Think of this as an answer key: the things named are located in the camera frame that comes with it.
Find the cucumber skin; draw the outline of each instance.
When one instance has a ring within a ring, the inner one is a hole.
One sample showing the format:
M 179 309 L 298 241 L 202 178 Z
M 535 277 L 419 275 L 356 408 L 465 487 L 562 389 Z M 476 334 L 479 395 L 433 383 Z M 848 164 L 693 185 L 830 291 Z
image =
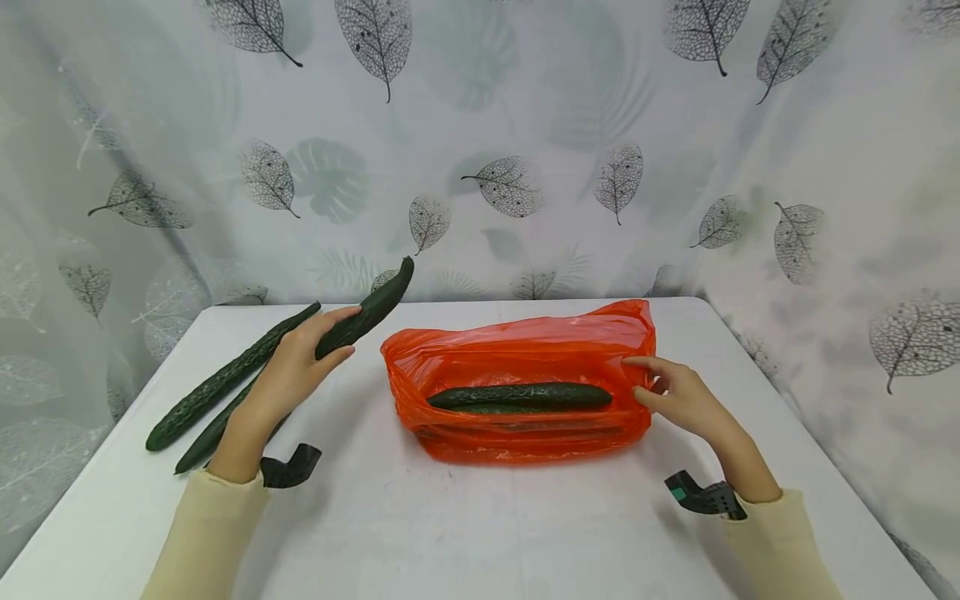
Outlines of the cucumber skin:
M 610 392 L 586 383 L 547 382 L 450 388 L 426 401 L 434 408 L 458 410 L 475 404 L 497 404 L 520 408 L 571 410 L 599 408 L 610 404 Z
M 407 291 L 407 286 L 410 285 L 410 279 L 413 275 L 414 261 L 410 256 L 406 256 L 400 264 L 399 273 L 360 302 L 360 306 L 363 307 L 360 314 L 340 321 L 320 339 L 315 352 L 317 360 L 324 358 L 337 348 L 355 343 L 361 336 L 369 333 L 371 329 L 383 321 L 387 315 L 390 314 L 390 311 L 394 310 L 394 308 L 400 304 L 400 299 L 403 298 L 404 292 Z M 224 437 L 224 430 L 227 429 L 227 421 L 229 420 L 230 414 L 233 413 L 233 409 L 239 406 L 240 402 L 247 397 L 255 381 L 256 378 L 210 422 L 210 425 L 201 432 L 193 445 L 187 448 L 187 451 L 177 463 L 177 468 L 174 471 L 176 475 L 187 472 L 204 458 L 213 454 L 213 451 L 217 448 L 217 444 L 219 444 L 221 438 Z M 271 437 L 279 431 L 280 426 L 282 426 L 285 421 L 286 418 L 276 426 Z
M 147 449 L 160 451 L 186 433 L 238 383 L 250 375 L 257 367 L 267 362 L 279 346 L 283 335 L 296 328 L 320 310 L 320 303 L 314 302 L 293 317 L 274 325 L 252 346 L 243 351 L 216 373 L 194 388 L 177 403 L 166 416 L 154 426 L 147 437 Z
M 414 260 L 405 256 L 399 272 L 389 281 L 374 290 L 360 302 L 363 308 L 359 314 L 340 321 L 326 332 L 317 344 L 314 353 L 317 360 L 327 356 L 337 348 L 355 344 L 357 340 L 370 333 L 403 299 L 403 294 L 414 276 Z
M 450 408 L 457 413 L 470 413 L 471 415 L 533 415 L 539 413 L 552 413 L 548 408 L 531 408 L 529 406 L 510 406 L 507 404 L 468 404 Z

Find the white table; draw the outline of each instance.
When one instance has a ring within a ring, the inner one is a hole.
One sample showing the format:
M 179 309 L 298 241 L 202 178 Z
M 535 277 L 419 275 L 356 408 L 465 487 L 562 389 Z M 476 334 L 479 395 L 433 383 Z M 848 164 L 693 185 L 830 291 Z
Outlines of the white table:
M 654 600 L 752 597 L 715 517 L 680 508 L 663 479 L 722 478 L 701 441 L 660 419 L 599 460 L 471 468 L 431 460 L 396 418 L 379 353 L 404 327 L 465 329 L 588 312 L 612 300 L 402 304 L 270 444 L 324 456 L 274 492 L 237 598 Z M 785 487 L 805 491 L 848 599 L 933 598 L 819 446 L 704 302 L 651 300 L 659 354 L 689 364 L 754 435 Z M 192 441 L 143 449 L 167 410 L 292 306 L 207 309 L 0 580 L 0 598 L 131 600 L 150 574 Z M 204 422 L 212 419 L 211 414 Z

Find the black clip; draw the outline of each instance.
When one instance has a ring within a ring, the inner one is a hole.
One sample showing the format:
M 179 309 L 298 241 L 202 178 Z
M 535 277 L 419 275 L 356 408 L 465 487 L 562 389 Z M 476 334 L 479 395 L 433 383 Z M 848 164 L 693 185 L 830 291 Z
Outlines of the black clip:
M 321 454 L 323 453 L 320 450 L 310 444 L 300 444 L 286 463 L 276 458 L 261 458 L 263 487 L 275 490 L 295 488 L 310 478 Z
M 701 515 L 726 514 L 734 521 L 747 518 L 747 512 L 740 506 L 733 488 L 726 481 L 701 488 L 690 473 L 682 470 L 667 477 L 663 483 L 677 502 L 689 511 Z

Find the orange plastic bag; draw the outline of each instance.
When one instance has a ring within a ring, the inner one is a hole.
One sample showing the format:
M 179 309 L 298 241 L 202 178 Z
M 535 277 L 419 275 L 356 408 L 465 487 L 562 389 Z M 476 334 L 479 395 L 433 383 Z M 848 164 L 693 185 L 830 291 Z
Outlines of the orange plastic bag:
M 624 356 L 652 355 L 646 300 L 623 300 L 579 317 L 539 317 L 467 331 L 403 329 L 383 343 L 396 413 L 433 458 L 450 463 L 531 464 L 598 456 L 639 440 L 650 413 L 634 400 L 646 370 Z M 448 388 L 572 381 L 613 396 L 601 410 L 472 415 L 431 407 Z

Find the beige sleeve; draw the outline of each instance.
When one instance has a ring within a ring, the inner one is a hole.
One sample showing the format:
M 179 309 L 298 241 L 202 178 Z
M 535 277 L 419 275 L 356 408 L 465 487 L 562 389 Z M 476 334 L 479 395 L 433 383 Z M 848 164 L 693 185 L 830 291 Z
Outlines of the beige sleeve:
M 820 558 L 799 491 L 784 490 L 780 500 L 766 504 L 737 499 L 747 518 L 724 519 L 724 531 L 759 600 L 842 600 Z
M 239 485 L 194 472 L 141 600 L 229 600 L 269 499 L 261 473 Z

